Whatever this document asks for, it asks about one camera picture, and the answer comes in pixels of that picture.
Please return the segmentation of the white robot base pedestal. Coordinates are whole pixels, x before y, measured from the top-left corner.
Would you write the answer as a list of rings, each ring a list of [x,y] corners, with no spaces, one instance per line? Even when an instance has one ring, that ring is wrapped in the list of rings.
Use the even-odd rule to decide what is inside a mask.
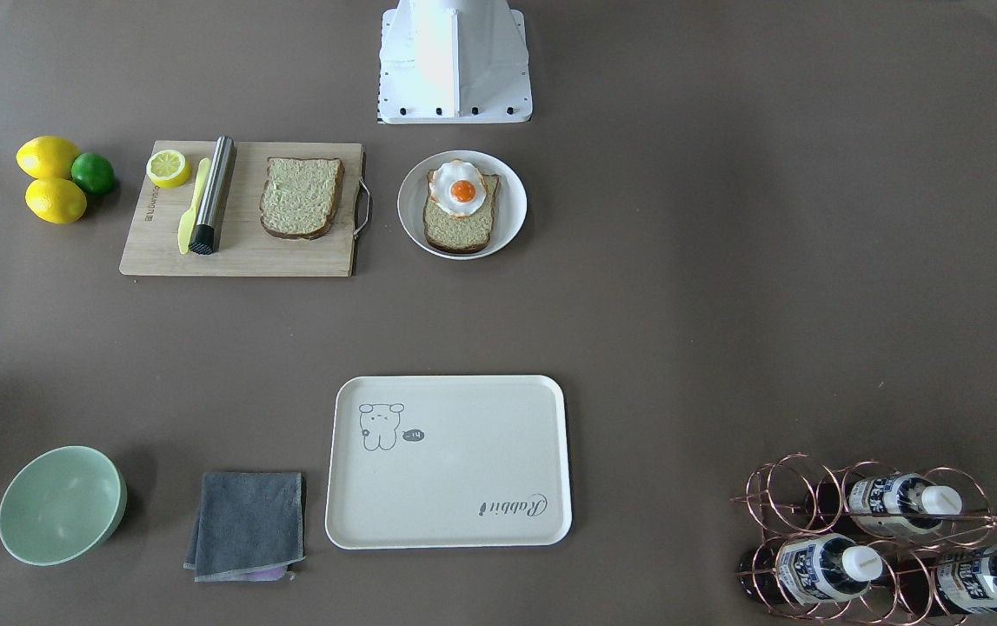
[[[379,123],[533,116],[525,17],[506,1],[400,1],[382,13],[379,60]]]

